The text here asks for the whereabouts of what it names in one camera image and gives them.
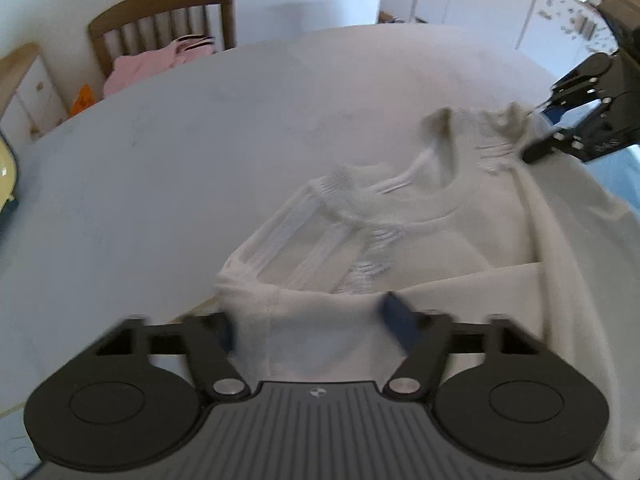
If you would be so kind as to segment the white sweater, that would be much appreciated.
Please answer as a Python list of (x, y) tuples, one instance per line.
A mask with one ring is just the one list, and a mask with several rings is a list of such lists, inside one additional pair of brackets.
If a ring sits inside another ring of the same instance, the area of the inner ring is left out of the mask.
[(477, 323), (504, 314), (605, 395), (596, 461), (639, 474), (639, 217), (575, 159), (535, 165), (550, 130), (518, 105), (436, 110), (402, 174), (343, 167), (312, 180), (217, 278), (250, 384), (385, 382), (401, 350), (378, 316), (386, 292)]

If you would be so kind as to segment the white kitchen cabinets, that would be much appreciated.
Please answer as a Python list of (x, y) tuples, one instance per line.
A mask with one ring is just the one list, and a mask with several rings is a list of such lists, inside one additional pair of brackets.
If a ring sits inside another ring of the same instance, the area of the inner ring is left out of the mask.
[(380, 0), (378, 19), (462, 27), (556, 76), (618, 49), (606, 21), (582, 0)]

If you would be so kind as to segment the brown wooden chair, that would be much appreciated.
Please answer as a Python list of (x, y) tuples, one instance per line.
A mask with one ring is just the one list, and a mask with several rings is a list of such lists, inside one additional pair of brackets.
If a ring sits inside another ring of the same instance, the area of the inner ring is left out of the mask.
[(218, 11), (222, 47), (238, 45), (234, 0), (124, 0), (94, 18), (87, 26), (89, 41), (103, 76), (114, 70), (116, 55), (107, 37), (117, 39), (119, 52), (134, 55), (157, 50), (185, 32), (212, 32), (209, 9)]

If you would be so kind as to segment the yellow green tissue box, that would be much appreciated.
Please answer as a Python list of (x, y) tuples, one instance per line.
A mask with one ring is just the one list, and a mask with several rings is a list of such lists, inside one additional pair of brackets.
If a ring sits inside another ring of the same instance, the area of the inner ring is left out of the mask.
[(1, 221), (5, 222), (18, 204), (18, 165), (14, 151), (4, 136), (1, 136), (0, 141), (0, 167)]

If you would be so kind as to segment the pink garment on chair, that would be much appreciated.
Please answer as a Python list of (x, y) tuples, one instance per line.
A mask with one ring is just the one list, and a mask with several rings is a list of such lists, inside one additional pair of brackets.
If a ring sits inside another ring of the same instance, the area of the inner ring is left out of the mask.
[(122, 55), (113, 63), (106, 78), (103, 96), (112, 94), (162, 74), (172, 68), (191, 63), (217, 52), (216, 40), (206, 35), (186, 35), (172, 40), (166, 47), (136, 55)]

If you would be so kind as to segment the white cabinet with wood top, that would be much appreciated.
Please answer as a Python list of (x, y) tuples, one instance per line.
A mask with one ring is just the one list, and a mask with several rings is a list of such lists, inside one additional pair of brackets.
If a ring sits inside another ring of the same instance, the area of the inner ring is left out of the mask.
[(68, 118), (38, 44), (30, 42), (1, 59), (1, 134), (15, 154)]

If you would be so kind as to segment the orange item by cabinet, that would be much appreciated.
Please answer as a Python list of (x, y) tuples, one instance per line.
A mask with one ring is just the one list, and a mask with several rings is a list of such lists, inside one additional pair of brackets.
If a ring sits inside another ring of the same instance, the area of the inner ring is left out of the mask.
[(70, 117), (76, 116), (84, 110), (88, 110), (88, 108), (94, 104), (96, 104), (96, 98), (94, 97), (93, 91), (88, 84), (84, 84), (78, 91), (70, 108)]

